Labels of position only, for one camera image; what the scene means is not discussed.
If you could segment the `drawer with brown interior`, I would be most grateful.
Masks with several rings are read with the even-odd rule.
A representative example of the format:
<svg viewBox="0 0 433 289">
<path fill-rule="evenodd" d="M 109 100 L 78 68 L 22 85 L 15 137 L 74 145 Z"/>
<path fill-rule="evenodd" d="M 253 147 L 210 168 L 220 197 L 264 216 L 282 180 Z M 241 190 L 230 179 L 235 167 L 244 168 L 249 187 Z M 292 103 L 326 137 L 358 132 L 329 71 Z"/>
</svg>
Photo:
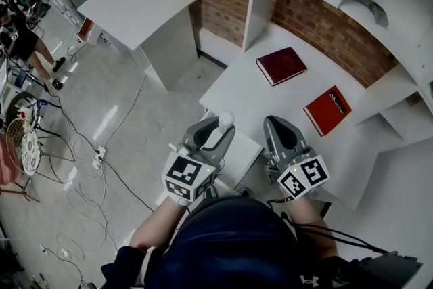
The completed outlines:
<svg viewBox="0 0 433 289">
<path fill-rule="evenodd" d="M 89 18 L 85 18 L 78 32 L 75 33 L 80 43 L 95 45 L 102 29 Z"/>
</svg>

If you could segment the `white power strip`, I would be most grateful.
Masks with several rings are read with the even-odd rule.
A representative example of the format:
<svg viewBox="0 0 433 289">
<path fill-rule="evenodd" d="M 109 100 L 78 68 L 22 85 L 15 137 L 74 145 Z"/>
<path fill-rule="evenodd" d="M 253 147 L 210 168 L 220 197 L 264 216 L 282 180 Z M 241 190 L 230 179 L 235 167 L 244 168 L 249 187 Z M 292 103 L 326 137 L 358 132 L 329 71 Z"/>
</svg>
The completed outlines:
<svg viewBox="0 0 433 289">
<path fill-rule="evenodd" d="M 95 169 L 100 169 L 101 168 L 101 162 L 104 159 L 106 153 L 106 149 L 102 146 L 99 146 L 99 148 L 96 150 L 96 154 L 93 158 L 93 167 Z"/>
</svg>

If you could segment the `dark red book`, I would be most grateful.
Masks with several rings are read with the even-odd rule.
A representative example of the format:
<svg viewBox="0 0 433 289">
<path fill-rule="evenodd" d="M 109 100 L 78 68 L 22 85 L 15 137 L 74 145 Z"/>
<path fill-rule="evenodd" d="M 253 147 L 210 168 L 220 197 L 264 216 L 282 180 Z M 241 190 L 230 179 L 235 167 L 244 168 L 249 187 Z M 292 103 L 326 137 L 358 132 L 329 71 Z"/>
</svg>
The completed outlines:
<svg viewBox="0 0 433 289">
<path fill-rule="evenodd" d="M 256 59 L 256 65 L 271 86 L 276 86 L 307 71 L 307 67 L 292 47 Z"/>
</svg>

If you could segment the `white drawer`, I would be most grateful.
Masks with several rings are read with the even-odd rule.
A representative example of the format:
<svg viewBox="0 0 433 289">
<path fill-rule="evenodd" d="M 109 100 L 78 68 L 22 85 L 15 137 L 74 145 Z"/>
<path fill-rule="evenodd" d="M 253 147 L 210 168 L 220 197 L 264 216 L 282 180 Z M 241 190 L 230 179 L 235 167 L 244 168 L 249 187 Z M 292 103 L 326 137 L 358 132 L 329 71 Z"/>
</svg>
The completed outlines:
<svg viewBox="0 0 433 289">
<path fill-rule="evenodd" d="M 207 110 L 200 120 L 213 116 L 218 115 L 214 114 L 211 110 Z M 217 127 L 212 132 L 204 147 L 213 147 L 220 139 L 221 135 Z M 257 159 L 262 149 L 262 146 L 235 127 L 235 136 L 223 158 L 224 160 L 221 161 L 221 171 L 219 172 L 217 180 L 219 180 L 221 184 L 234 190 Z"/>
</svg>

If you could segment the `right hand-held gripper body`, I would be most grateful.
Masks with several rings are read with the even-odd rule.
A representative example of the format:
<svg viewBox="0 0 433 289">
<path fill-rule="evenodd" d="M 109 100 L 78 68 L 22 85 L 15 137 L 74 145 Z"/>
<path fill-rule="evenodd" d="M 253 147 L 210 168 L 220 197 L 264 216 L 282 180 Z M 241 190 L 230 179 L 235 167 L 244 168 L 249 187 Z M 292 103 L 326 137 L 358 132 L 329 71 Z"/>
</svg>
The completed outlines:
<svg viewBox="0 0 433 289">
<path fill-rule="evenodd" d="M 270 184 L 277 183 L 288 200 L 297 200 L 330 179 L 322 156 L 306 146 L 291 156 L 278 160 L 272 154 L 265 165 Z"/>
</svg>

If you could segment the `bright red book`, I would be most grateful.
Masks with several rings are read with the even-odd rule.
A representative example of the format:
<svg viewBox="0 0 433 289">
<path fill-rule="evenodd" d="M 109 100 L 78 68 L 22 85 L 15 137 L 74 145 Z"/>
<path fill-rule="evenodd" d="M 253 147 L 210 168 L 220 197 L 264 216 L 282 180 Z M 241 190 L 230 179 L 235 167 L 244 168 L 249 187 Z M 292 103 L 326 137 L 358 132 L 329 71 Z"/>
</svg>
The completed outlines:
<svg viewBox="0 0 433 289">
<path fill-rule="evenodd" d="M 352 112 L 336 85 L 314 99 L 303 110 L 321 137 L 331 132 Z"/>
</svg>

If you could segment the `pink cloth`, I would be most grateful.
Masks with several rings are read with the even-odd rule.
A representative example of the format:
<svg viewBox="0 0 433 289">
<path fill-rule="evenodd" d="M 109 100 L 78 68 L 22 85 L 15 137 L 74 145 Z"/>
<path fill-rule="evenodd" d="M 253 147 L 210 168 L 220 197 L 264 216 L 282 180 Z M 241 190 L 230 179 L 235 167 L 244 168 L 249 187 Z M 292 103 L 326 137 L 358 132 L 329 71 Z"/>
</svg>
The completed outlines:
<svg viewBox="0 0 433 289">
<path fill-rule="evenodd" d="M 19 170 L 7 150 L 6 138 L 4 134 L 0 133 L 0 185 L 14 183 L 18 174 Z"/>
</svg>

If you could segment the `white wrist band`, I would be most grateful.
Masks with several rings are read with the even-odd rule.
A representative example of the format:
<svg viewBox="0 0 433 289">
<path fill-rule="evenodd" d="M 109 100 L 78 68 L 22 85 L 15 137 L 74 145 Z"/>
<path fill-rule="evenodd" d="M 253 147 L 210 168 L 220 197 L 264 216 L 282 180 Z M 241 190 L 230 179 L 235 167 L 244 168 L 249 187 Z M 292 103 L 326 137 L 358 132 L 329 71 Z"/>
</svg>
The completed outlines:
<svg viewBox="0 0 433 289">
<path fill-rule="evenodd" d="M 178 196 L 174 196 L 174 195 L 169 195 L 169 197 L 178 205 L 180 206 L 185 206 L 188 207 L 189 205 L 191 205 L 191 202 L 189 200 L 186 200 L 184 198 L 178 197 Z"/>
</svg>

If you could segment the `person's right forearm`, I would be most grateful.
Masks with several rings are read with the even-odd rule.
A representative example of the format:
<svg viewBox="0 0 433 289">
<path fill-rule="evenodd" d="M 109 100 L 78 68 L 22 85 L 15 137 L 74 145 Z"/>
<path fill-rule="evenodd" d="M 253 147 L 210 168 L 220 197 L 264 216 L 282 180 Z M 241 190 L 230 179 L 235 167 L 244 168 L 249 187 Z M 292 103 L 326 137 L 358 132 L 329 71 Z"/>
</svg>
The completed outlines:
<svg viewBox="0 0 433 289">
<path fill-rule="evenodd" d="M 292 222 L 301 225 L 301 227 L 296 228 L 296 235 L 300 245 L 308 255 L 320 261 L 328 257 L 338 256 L 336 242 L 317 234 L 322 233 L 330 236 L 332 233 L 325 230 L 327 225 L 307 196 L 289 201 L 287 206 Z"/>
</svg>

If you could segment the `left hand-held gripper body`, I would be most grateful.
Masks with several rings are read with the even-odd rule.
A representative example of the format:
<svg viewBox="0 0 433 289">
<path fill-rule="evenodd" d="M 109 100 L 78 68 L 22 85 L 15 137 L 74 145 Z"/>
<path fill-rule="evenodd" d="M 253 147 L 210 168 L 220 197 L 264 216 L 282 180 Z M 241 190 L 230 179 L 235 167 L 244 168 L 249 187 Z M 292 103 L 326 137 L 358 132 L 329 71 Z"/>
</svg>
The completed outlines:
<svg viewBox="0 0 433 289">
<path fill-rule="evenodd" d="M 183 143 L 169 147 L 171 152 L 162 172 L 165 192 L 193 203 L 214 183 L 221 171 L 221 162 L 207 161 L 202 148 L 191 151 Z"/>
</svg>

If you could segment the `small white desk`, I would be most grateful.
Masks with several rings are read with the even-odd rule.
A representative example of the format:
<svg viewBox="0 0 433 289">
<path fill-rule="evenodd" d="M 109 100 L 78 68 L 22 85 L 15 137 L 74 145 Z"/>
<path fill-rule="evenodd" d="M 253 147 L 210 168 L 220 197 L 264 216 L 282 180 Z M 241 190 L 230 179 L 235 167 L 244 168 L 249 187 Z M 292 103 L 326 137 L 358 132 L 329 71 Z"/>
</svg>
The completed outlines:
<svg viewBox="0 0 433 289">
<path fill-rule="evenodd" d="M 170 91 L 198 54 L 189 7 L 197 0 L 86 0 L 78 11 L 128 48 Z"/>
</svg>

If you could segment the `grey crumpled cloth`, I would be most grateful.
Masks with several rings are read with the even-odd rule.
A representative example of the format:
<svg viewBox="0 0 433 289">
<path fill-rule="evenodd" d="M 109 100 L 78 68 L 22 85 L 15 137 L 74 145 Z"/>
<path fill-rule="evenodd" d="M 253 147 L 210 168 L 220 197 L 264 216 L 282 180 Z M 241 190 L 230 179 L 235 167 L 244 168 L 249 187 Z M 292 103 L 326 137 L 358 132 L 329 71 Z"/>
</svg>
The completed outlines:
<svg viewBox="0 0 433 289">
<path fill-rule="evenodd" d="M 375 23 L 388 28 L 388 16 L 385 10 L 374 0 L 355 0 L 361 5 L 365 6 L 374 16 Z"/>
</svg>

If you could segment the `person's left forearm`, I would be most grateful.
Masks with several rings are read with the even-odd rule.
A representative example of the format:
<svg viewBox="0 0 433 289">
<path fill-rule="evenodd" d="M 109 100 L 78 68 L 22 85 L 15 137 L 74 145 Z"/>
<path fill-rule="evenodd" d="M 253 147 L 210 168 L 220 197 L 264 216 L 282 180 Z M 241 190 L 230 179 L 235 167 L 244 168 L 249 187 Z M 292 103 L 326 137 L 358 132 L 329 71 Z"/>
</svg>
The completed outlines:
<svg viewBox="0 0 433 289">
<path fill-rule="evenodd" d="M 187 211 L 187 207 L 177 204 L 171 197 L 162 204 L 137 228 L 129 246 L 147 252 L 150 248 L 166 246 Z"/>
</svg>

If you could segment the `person's navy shirt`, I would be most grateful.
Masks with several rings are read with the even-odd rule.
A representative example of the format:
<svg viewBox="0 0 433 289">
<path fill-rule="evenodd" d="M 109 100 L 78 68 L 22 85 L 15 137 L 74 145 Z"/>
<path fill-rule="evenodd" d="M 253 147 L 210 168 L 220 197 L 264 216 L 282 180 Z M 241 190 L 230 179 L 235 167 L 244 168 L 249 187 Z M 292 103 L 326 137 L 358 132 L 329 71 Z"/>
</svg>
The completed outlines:
<svg viewBox="0 0 433 289">
<path fill-rule="evenodd" d="M 170 242 L 147 252 L 123 246 L 101 289 L 332 289 L 331 262 L 314 259 L 295 231 L 263 203 L 205 198 L 180 220 Z"/>
</svg>

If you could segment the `grey metal box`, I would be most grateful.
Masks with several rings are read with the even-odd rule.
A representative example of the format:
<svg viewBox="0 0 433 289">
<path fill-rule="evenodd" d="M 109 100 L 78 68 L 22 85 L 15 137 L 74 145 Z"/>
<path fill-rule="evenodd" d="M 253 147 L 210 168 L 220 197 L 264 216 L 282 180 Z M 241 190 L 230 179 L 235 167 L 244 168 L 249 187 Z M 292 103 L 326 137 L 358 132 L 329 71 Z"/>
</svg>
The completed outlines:
<svg viewBox="0 0 433 289">
<path fill-rule="evenodd" d="M 383 289 L 405 289 L 417 275 L 423 263 L 412 256 L 402 256 L 397 251 L 387 252 L 376 258 L 364 258 L 356 268 L 366 275 L 372 284 Z"/>
</svg>

